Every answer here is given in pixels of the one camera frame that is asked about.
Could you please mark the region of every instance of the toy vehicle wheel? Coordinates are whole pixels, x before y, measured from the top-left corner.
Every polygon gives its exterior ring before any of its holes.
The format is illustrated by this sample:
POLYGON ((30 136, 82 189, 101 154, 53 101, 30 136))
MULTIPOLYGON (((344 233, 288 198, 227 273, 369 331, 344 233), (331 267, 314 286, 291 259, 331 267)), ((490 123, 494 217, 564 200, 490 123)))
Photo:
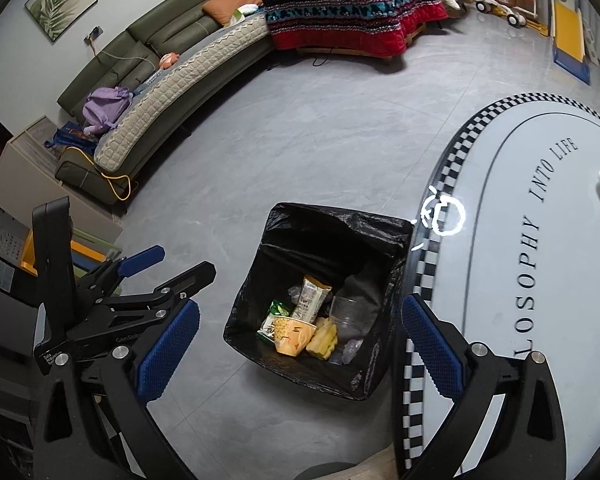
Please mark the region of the toy vehicle wheel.
POLYGON ((491 12, 491 6, 485 2, 476 2, 475 8, 483 14, 489 14, 491 12))
POLYGON ((520 20, 515 14, 510 14, 509 16, 507 16, 507 21, 509 22, 509 25, 511 25, 511 27, 518 28, 520 26, 520 20))

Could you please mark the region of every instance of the orange toy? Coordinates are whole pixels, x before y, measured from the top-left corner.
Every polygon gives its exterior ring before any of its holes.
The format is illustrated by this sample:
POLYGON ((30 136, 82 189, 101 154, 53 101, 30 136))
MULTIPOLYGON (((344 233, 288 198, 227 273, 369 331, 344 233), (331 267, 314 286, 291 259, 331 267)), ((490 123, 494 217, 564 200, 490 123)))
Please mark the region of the orange toy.
POLYGON ((172 65, 174 65, 174 63, 180 59, 179 54, 176 54, 175 52, 170 52, 168 54, 165 54, 164 56, 162 56, 162 59, 160 60, 160 68, 161 69, 167 69, 169 67, 171 67, 172 65))

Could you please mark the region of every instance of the blue clamp handle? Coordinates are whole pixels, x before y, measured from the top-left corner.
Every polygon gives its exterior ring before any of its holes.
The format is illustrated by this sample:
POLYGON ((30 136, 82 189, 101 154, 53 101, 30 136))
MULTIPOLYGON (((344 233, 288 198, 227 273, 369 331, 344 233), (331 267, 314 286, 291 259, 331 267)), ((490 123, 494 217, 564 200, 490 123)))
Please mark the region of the blue clamp handle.
POLYGON ((118 276, 130 278, 155 264, 164 260, 164 249, 160 245, 154 245, 141 253, 130 256, 118 264, 118 276))

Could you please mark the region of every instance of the black garbage bag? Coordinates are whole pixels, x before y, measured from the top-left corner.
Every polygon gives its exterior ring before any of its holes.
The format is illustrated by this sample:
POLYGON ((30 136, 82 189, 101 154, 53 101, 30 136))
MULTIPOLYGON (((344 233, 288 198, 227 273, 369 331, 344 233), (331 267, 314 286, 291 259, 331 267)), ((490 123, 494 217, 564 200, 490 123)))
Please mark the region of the black garbage bag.
POLYGON ((224 340, 247 359, 297 384, 353 400, 368 399, 392 355, 391 310, 398 299, 413 226, 407 220, 326 206, 280 203, 269 214, 260 246, 224 327, 224 340), (292 308, 288 290, 305 275, 331 285, 373 268, 384 300, 353 361, 336 365, 276 352, 256 331, 271 301, 292 308))

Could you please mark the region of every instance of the sofa cushion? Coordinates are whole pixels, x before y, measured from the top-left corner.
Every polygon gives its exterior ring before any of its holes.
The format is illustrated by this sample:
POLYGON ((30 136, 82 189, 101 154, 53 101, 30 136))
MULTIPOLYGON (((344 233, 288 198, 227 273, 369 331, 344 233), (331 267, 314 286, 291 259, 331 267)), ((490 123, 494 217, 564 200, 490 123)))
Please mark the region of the sofa cushion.
POLYGON ((119 178, 107 181, 100 174, 100 171, 94 168, 93 164, 76 150, 64 150, 56 169, 56 179, 70 184, 75 189, 82 190, 106 205, 112 205, 118 201, 111 190, 109 182, 113 185, 118 196, 125 197, 128 193, 126 179, 119 178))
POLYGON ((202 6, 198 5, 167 23, 149 38, 147 43, 158 56, 170 52, 182 54, 218 28, 220 25, 207 16, 202 11, 202 6))
MULTIPOLYGON (((136 40, 125 30, 117 35, 102 50, 114 56, 123 57, 135 44, 136 40)), ((82 124, 84 121, 82 106, 84 106, 85 97, 92 89, 98 88, 95 85, 106 76, 108 69, 117 62, 118 60, 111 56, 107 56, 102 52, 98 53, 96 58, 88 62, 87 66, 80 71, 71 84, 62 92, 58 98, 58 104, 65 112, 78 119, 80 124, 82 124)))
POLYGON ((209 0, 202 9, 221 25, 231 21, 234 10, 245 4, 262 5, 262 0, 209 0))
POLYGON ((147 43, 162 28, 167 27, 171 22, 177 20, 180 16, 199 6, 206 0, 164 0, 160 5, 154 7, 141 18, 135 20, 126 30, 136 41, 147 43))
POLYGON ((80 124, 84 124, 82 108, 87 100, 87 95, 96 88, 125 86, 130 90, 135 90, 155 71, 154 67, 158 66, 158 57, 146 46, 138 41, 133 42, 133 40, 130 40, 129 43, 127 40, 130 36, 127 32, 120 36, 103 48, 96 59, 92 59, 82 69, 58 98, 58 104, 75 117, 80 124), (120 36, 125 34, 128 38, 121 40, 120 36), (131 45, 130 48, 122 51, 122 48, 128 44, 131 45), (136 59, 116 59, 108 56, 105 52, 117 57, 136 59))

